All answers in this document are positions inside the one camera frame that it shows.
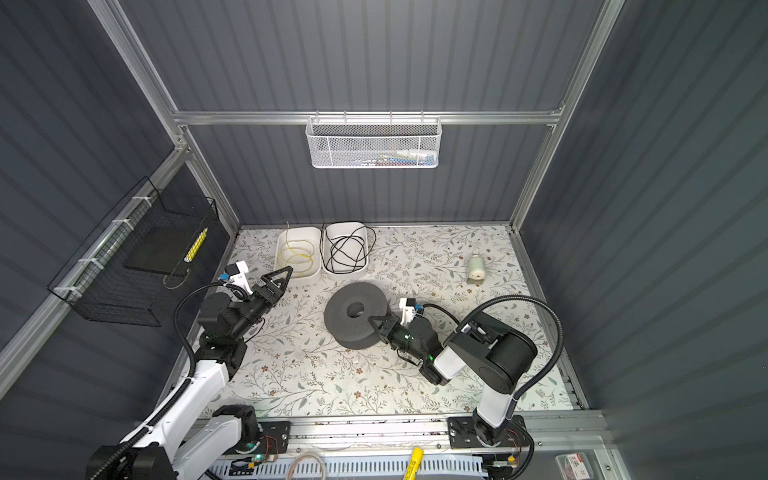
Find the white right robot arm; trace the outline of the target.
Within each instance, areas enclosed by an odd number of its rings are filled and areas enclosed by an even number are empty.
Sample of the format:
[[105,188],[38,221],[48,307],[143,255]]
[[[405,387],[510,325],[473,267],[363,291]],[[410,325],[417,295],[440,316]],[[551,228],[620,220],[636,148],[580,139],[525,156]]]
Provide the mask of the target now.
[[[544,366],[524,384],[519,381],[538,355],[535,342],[518,329],[486,313],[506,302],[525,302],[543,309],[557,332],[555,346]],[[522,294],[503,295],[488,300],[459,321],[443,342],[431,323],[413,306],[413,318],[405,321],[393,314],[371,316],[369,324],[380,340],[401,360],[418,368],[433,385],[449,383],[465,369],[483,382],[480,401],[473,411],[474,432],[485,446],[496,446],[512,424],[514,411],[523,394],[541,381],[557,365],[564,350],[563,325],[544,301]]]

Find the grey perforated cable spool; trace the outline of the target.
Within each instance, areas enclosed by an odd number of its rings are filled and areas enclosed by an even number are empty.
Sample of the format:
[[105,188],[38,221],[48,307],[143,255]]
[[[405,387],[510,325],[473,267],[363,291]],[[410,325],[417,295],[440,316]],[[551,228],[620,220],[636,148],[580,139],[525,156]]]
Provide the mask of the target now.
[[384,292],[368,282],[344,286],[328,300],[324,325],[336,342],[351,350],[367,349],[380,342],[371,316],[387,316],[389,303]]

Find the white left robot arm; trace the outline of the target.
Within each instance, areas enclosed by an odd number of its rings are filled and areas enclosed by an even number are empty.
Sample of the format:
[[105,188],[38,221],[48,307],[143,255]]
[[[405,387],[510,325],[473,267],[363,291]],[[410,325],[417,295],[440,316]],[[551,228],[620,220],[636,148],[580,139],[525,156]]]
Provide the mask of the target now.
[[293,269],[286,266],[250,285],[243,262],[230,264],[204,294],[198,345],[179,335],[189,359],[187,374],[156,409],[115,445],[90,457],[88,479],[198,479],[226,451],[257,450],[263,431],[253,407],[225,405],[208,423],[188,433],[205,407],[232,380],[247,351],[247,332],[261,323],[288,289]]

